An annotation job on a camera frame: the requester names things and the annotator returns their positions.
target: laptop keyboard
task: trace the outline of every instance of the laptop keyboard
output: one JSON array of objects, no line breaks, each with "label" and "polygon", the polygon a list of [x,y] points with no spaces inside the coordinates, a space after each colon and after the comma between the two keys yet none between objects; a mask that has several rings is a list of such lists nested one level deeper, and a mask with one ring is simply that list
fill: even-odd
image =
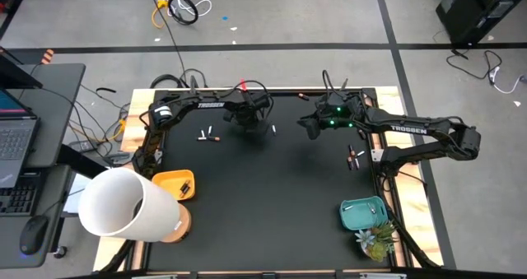
[{"label": "laptop keyboard", "polygon": [[0,129],[0,160],[20,160],[29,143],[31,129]]}]

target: black computer tower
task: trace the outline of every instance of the black computer tower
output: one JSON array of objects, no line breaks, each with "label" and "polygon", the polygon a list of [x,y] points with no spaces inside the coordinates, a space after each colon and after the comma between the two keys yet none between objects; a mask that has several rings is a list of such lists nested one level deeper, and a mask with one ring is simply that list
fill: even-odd
[{"label": "black computer tower", "polygon": [[442,0],[436,13],[452,44],[476,44],[521,0]]}]

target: gray desk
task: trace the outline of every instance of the gray desk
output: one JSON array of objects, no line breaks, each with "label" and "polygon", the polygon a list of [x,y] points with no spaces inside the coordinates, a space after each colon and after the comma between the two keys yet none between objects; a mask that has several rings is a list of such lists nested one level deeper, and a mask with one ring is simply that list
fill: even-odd
[{"label": "gray desk", "polygon": [[[86,66],[84,64],[50,64],[38,67],[24,65],[21,68],[26,72],[32,72],[33,77],[43,84],[44,89],[55,91],[70,101],[75,101]],[[72,182],[72,170],[88,177],[94,177],[105,170],[105,167],[62,144],[72,113],[70,102],[58,95],[38,89],[10,92],[40,117],[40,127],[32,145],[34,151],[28,156],[24,165],[24,169],[43,168],[49,172],[35,212],[38,215],[67,195]],[[62,209],[63,202],[46,212],[49,225],[44,244],[38,253],[31,256],[25,256],[19,250],[21,230],[29,217],[1,217],[0,268],[42,265],[46,254],[54,250],[52,248],[56,245],[53,244],[56,244],[60,236],[63,223],[63,218],[60,216]]]}]

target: gray floor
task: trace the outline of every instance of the gray floor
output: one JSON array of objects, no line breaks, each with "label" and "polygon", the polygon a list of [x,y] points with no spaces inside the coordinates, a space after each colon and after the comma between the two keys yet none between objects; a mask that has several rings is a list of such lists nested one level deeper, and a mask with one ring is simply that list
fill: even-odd
[{"label": "gray floor", "polygon": [[[434,43],[442,30],[435,15],[440,0],[386,0],[399,43]],[[194,26],[170,27],[179,44],[386,43],[376,0],[212,0],[212,12]],[[0,41],[8,48],[170,45],[166,30],[150,22],[151,0],[25,0]],[[527,1],[523,1],[489,35],[492,42],[527,41]],[[436,36],[447,43],[445,33]],[[498,85],[510,89],[527,73],[527,49],[497,50],[504,63]],[[348,85],[398,86],[388,50],[288,50],[182,53],[186,67],[202,70],[210,86],[228,86],[241,78],[268,86],[321,86],[320,72]],[[477,160],[434,160],[432,170],[450,242],[459,269],[527,273],[527,221],[522,215],[527,174],[527,85],[503,95],[486,81],[458,72],[445,63],[448,50],[402,51],[408,83],[419,115],[460,115],[483,135]],[[470,60],[455,60],[482,74],[482,51]],[[107,86],[118,91],[107,96],[121,105],[133,88],[145,88],[162,73],[179,75],[174,53],[58,54],[54,63],[85,63],[83,85]],[[105,127],[117,110],[81,90],[78,100]],[[522,102],[516,107],[514,101]],[[83,122],[96,125],[83,114]],[[71,133],[65,142],[74,140]],[[41,269],[2,270],[1,278],[54,278],[87,274],[93,263],[96,237],[70,220],[63,244],[67,259],[48,259]]]}]

